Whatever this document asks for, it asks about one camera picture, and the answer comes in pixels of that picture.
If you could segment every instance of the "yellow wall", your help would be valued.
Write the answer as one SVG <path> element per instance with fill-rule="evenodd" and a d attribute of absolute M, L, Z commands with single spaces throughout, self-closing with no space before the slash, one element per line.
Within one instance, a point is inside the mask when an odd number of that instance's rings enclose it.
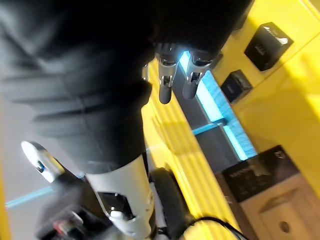
<path fill-rule="evenodd" d="M 9 240 L 10 230 L 9 230 L 7 211 L 5 208 L 5 196 L 4 196 L 4 188 L 3 188 L 1 173 L 2 173 L 2 169 L 0 167 L 0 240 Z"/>
<path fill-rule="evenodd" d="M 320 22 L 307 0 L 255 0 L 243 28 L 213 70 L 218 84 L 241 69 L 254 87 L 232 106 L 258 152 L 282 145 L 320 197 Z M 244 54 L 263 23 L 274 22 L 294 43 L 260 72 Z"/>
<path fill-rule="evenodd" d="M 154 164 L 173 172 L 193 216 L 216 216 L 237 228 L 224 194 L 176 97 L 172 94 L 170 103 L 166 105 L 159 102 L 157 60 L 149 63 L 149 81 L 152 92 L 149 103 L 142 109 L 142 117 L 145 140 Z M 230 232 L 212 222 L 200 222 L 190 227 L 184 237 L 186 240 L 235 239 Z"/>

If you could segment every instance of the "black label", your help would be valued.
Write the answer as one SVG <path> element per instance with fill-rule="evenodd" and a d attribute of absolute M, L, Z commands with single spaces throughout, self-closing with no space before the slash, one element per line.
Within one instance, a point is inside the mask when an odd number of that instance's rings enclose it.
<path fill-rule="evenodd" d="M 242 161 L 222 172 L 238 202 L 242 202 L 285 179 L 299 170 L 280 146 Z"/>

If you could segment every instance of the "black rubber tip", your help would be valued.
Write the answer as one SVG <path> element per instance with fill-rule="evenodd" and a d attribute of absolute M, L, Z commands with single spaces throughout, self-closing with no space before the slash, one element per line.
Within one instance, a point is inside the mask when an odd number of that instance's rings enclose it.
<path fill-rule="evenodd" d="M 198 85 L 196 81 L 185 81 L 183 85 L 182 95 L 184 99 L 193 99 L 197 93 Z"/>
<path fill-rule="evenodd" d="M 171 100 L 172 88 L 166 85 L 160 85 L 159 100 L 162 104 L 168 104 Z"/>

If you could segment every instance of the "blue light strip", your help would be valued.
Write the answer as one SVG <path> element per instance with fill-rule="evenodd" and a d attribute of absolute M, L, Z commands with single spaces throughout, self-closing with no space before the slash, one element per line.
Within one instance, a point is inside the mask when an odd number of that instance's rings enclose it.
<path fill-rule="evenodd" d="M 190 53 L 188 51 L 185 51 L 179 60 L 181 66 L 186 74 L 187 74 L 189 59 L 190 59 Z M 212 76 L 211 72 L 209 72 L 209 71 L 205 74 L 204 78 L 208 75 L 210 75 L 210 77 L 214 81 L 214 77 Z M 217 104 L 215 103 L 213 97 L 209 93 L 209 91 L 206 88 L 203 81 L 201 81 L 199 83 L 198 90 L 196 92 L 196 96 L 198 97 L 199 101 L 201 102 L 201 105 L 203 106 L 203 109 L 206 112 L 206 114 L 211 122 L 215 122 L 215 121 L 223 118 L 223 115 L 221 114 Z M 200 130 L 201 128 L 205 129 L 205 128 L 209 128 L 209 127 L 203 126 L 203 127 L 197 128 L 193 131 L 195 131 L 196 134 L 203 133 L 203 131 Z M 237 153 L 239 159 L 246 160 L 248 158 L 248 156 L 246 155 L 245 151 L 243 150 L 243 148 L 239 144 L 234 133 L 230 130 L 230 128 L 228 126 L 224 126 L 223 129 L 224 129 L 226 135 L 228 136 L 228 138 L 229 138 L 235 152 Z"/>
<path fill-rule="evenodd" d="M 196 129 L 193 129 L 192 132 L 194 135 L 202 134 L 206 131 L 209 131 L 210 129 L 215 128 L 217 125 L 216 124 L 207 124 L 201 127 L 198 127 Z"/>
<path fill-rule="evenodd" d="M 34 192 L 31 192 L 27 195 L 24 195 L 22 197 L 19 197 L 17 199 L 14 199 L 14 200 L 11 200 L 11 201 L 8 201 L 5 203 L 5 207 L 7 209 L 12 209 L 14 207 L 18 207 L 22 204 L 25 204 L 25 203 L 28 203 L 32 200 L 35 200 L 35 199 L 38 199 L 40 197 L 43 197 L 47 194 L 50 194 L 53 192 L 53 189 L 51 187 L 45 187 L 45 188 L 42 188 L 40 190 L 37 190 L 37 191 L 34 191 Z"/>

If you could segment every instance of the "black wheel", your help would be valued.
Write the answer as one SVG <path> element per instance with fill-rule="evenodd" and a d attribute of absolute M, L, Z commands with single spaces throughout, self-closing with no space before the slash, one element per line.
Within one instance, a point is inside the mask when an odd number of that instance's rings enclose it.
<path fill-rule="evenodd" d="M 177 240 L 188 226 L 189 211 L 176 180 L 165 168 L 153 170 L 150 180 L 154 183 L 162 204 L 168 236 Z"/>

